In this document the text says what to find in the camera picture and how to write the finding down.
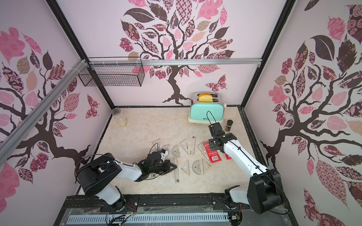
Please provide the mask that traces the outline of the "clear straight ruler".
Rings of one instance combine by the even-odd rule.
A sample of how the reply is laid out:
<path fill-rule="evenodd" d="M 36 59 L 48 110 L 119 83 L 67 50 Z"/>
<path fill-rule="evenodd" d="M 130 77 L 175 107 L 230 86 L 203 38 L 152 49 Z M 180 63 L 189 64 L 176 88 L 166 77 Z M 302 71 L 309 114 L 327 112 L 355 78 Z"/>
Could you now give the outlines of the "clear straight ruler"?
<path fill-rule="evenodd" d="M 180 183 L 180 177 L 179 177 L 179 169 L 178 169 L 178 161 L 177 161 L 177 157 L 173 157 L 173 164 L 175 165 L 175 170 L 174 172 L 174 178 L 175 178 L 175 183 L 178 184 Z"/>
<path fill-rule="evenodd" d="M 190 143 L 190 155 L 195 155 L 195 148 L 196 148 L 196 136 L 192 136 L 191 143 Z"/>

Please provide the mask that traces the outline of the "clear protractor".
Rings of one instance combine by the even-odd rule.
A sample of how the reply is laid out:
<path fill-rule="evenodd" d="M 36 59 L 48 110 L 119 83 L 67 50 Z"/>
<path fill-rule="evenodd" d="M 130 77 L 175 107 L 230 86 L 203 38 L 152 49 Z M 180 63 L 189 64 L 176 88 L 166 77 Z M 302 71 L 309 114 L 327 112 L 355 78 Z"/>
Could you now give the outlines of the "clear protractor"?
<path fill-rule="evenodd" d="M 175 146 L 172 148 L 172 155 L 173 155 L 174 157 L 176 157 L 176 158 L 180 158 L 180 157 L 181 157 L 179 145 L 175 145 Z"/>
<path fill-rule="evenodd" d="M 162 150 L 169 151 L 170 150 L 170 144 L 163 145 Z"/>
<path fill-rule="evenodd" d="M 192 170 L 197 175 L 202 175 L 201 162 L 200 160 L 196 160 L 192 164 Z"/>

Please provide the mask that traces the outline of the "clear triangle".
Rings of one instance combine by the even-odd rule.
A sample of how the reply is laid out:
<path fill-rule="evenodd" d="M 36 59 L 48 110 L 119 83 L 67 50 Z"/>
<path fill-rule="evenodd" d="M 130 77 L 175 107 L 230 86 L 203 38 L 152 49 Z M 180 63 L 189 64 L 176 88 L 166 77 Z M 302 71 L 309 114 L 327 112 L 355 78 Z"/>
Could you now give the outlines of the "clear triangle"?
<path fill-rule="evenodd" d="M 189 155 L 189 148 L 188 148 L 188 141 L 185 138 L 181 142 L 179 142 L 179 145 L 182 147 L 182 149 L 186 152 L 187 155 Z"/>
<path fill-rule="evenodd" d="M 186 160 L 181 166 L 181 170 L 188 176 L 190 176 L 189 160 Z"/>
<path fill-rule="evenodd" d="M 198 147 L 199 151 L 201 152 L 201 154 L 204 156 L 206 162 L 207 162 L 208 164 L 211 164 L 211 162 L 210 162 L 210 160 L 209 160 L 209 157 L 208 157 L 208 155 L 207 155 L 206 149 L 205 149 L 205 147 L 204 147 L 203 142 L 199 143 L 199 144 L 197 145 L 197 147 Z"/>
<path fill-rule="evenodd" d="M 209 168 L 211 167 L 211 164 L 205 160 L 205 159 L 202 159 L 202 167 L 203 167 L 203 174 L 205 175 L 206 172 L 209 170 Z"/>

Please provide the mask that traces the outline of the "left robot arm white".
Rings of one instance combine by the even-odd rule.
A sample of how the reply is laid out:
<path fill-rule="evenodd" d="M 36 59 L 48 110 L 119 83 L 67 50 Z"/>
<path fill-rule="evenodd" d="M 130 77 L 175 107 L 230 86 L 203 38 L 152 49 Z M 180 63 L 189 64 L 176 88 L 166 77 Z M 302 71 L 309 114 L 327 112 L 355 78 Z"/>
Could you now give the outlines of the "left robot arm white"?
<path fill-rule="evenodd" d="M 111 182 L 116 178 L 142 182 L 171 173 L 177 169 L 177 165 L 166 159 L 167 154 L 168 152 L 162 149 L 149 153 L 146 159 L 138 163 L 129 164 L 117 160 L 111 153 L 106 153 L 84 166 L 77 167 L 74 177 L 86 196 L 96 196 L 119 210 L 123 207 L 124 196 Z"/>

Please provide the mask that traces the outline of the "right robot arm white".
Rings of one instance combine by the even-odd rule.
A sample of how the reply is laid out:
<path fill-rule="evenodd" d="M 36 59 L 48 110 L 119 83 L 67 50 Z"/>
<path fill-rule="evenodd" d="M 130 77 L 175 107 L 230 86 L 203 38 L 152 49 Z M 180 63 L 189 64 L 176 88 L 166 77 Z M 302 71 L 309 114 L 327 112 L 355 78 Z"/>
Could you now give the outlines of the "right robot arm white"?
<path fill-rule="evenodd" d="M 235 135 L 223 131 L 220 123 L 213 123 L 208 127 L 212 136 L 209 139 L 211 150 L 219 150 L 231 157 L 248 180 L 247 189 L 235 186 L 226 191 L 234 203 L 247 204 L 254 212 L 262 214 L 287 201 L 277 170 L 268 169 L 258 162 Z"/>

